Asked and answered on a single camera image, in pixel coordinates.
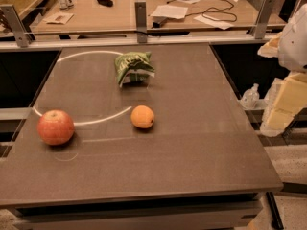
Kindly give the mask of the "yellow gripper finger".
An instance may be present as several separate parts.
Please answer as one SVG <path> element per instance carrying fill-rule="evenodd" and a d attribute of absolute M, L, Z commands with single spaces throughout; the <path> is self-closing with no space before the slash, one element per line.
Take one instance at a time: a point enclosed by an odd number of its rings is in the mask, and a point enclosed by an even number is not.
<path fill-rule="evenodd" d="M 257 54 L 264 58 L 276 58 L 278 55 L 278 45 L 281 35 L 282 33 L 278 33 L 275 37 L 261 46 Z"/>
<path fill-rule="evenodd" d="M 307 75 L 291 72 L 284 80 L 275 78 L 265 101 L 260 132 L 275 137 L 307 106 Z"/>

